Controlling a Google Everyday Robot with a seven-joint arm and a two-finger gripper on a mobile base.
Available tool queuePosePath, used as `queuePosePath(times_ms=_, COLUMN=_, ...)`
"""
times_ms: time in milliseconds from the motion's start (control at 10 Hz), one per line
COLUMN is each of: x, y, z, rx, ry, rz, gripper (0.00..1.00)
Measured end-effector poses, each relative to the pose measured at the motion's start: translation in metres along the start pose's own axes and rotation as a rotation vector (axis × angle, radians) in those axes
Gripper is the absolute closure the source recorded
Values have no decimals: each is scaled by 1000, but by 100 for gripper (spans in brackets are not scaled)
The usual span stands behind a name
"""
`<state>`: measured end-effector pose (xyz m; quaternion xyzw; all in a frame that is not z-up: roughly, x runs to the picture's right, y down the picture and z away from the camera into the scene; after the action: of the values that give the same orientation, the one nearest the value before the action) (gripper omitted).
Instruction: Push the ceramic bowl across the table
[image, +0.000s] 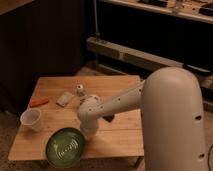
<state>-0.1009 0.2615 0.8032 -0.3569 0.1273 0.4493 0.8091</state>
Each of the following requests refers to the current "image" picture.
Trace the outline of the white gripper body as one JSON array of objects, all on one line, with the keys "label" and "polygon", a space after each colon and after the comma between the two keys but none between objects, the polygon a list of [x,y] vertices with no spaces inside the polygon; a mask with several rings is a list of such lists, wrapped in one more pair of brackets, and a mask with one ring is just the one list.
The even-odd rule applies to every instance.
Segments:
[{"label": "white gripper body", "polygon": [[96,135],[99,128],[97,120],[82,121],[80,124],[80,129],[86,139],[91,139]]}]

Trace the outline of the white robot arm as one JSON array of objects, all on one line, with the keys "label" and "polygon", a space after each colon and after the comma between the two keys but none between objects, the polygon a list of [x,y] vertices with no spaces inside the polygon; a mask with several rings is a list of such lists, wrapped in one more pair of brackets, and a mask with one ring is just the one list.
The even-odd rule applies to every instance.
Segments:
[{"label": "white robot arm", "polygon": [[142,112],[146,171],[208,171],[202,93],[194,74],[164,67],[105,101],[88,97],[77,113],[80,129],[91,138],[99,118],[134,109]]}]

